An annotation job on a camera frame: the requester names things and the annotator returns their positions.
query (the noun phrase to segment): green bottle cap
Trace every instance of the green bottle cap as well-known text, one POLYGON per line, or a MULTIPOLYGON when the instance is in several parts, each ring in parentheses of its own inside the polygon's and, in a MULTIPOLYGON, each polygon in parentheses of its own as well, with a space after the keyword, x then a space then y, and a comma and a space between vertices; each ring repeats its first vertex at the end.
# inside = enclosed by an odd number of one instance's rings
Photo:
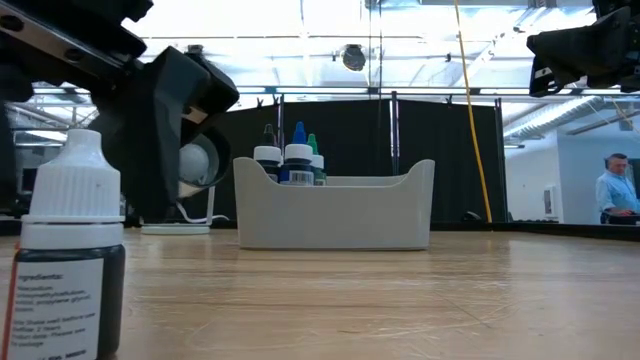
POLYGON ((311 146, 313 149, 313 155, 318 154, 318 143, 316 142, 316 134, 309 134, 309 140, 307 141, 307 145, 311 146))

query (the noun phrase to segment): white cable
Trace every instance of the white cable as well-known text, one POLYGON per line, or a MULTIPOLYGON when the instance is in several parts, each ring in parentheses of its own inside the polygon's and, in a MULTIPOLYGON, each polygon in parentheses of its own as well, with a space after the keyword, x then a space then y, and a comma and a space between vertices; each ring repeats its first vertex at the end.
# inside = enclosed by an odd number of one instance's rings
MULTIPOLYGON (((182 214, 182 217, 184 217, 184 219, 187 222, 191 223, 191 224, 202 224, 202 223, 206 223, 207 222, 207 218, 204 218, 204 219, 191 219, 189 217, 189 215, 187 215, 187 211, 184 209, 182 204, 180 204, 179 202, 176 202, 176 207, 178 208, 178 210, 182 214)), ((224 216, 224 215, 215 215, 215 216, 211 217, 211 220, 217 220, 217 219, 224 219, 224 220, 229 221, 229 218, 224 216)))

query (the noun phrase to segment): ceiling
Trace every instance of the ceiling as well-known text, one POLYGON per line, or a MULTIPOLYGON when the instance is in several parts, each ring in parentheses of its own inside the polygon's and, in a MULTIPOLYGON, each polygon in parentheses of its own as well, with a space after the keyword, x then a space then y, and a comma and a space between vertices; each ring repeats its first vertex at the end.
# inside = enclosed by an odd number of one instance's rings
MULTIPOLYGON (((156 0, 145 18, 123 25, 145 40, 143 61, 153 60, 168 46, 186 50, 198 44, 239 87, 335 90, 322 95, 298 92, 287 101, 351 99, 354 96, 340 89, 354 87, 464 87, 453 0, 422 0, 429 5, 420 5, 421 0, 382 0, 380 10, 373 11, 365 2, 156 0), (340 56, 346 45, 361 46, 366 58, 362 71, 343 65, 340 56)), ((471 87, 528 88, 533 56, 525 46, 527 36, 595 21, 590 0, 461 0, 460 4, 471 87), (545 4, 557 7, 540 7, 545 4)), ((86 124, 96 115, 82 89, 73 98, 46 84, 38 84, 36 92, 31 105, 63 122, 86 124)), ((479 101, 491 104, 495 97, 479 101)), ((264 99, 264 105, 272 101, 271 95, 246 94, 234 109, 255 107, 256 98, 264 99)), ((511 99, 503 100, 505 118, 540 106, 526 96, 511 99)), ((429 100, 442 101, 438 96, 429 100)))

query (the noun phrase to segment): white sphere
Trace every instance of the white sphere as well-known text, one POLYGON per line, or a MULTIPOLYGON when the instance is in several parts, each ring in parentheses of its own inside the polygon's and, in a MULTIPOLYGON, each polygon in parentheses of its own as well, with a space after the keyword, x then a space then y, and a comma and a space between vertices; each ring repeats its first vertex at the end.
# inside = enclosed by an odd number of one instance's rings
POLYGON ((199 182, 209 171, 209 156, 198 145, 187 144, 180 149, 180 179, 191 183, 199 182))

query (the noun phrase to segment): wooden table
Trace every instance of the wooden table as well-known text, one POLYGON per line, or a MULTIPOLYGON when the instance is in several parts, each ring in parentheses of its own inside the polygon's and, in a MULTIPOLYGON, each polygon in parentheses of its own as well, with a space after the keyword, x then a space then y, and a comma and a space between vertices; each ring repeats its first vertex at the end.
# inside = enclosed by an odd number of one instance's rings
POLYGON ((640 244, 434 233, 429 252, 267 252, 219 231, 126 246, 120 360, 640 358, 640 244))

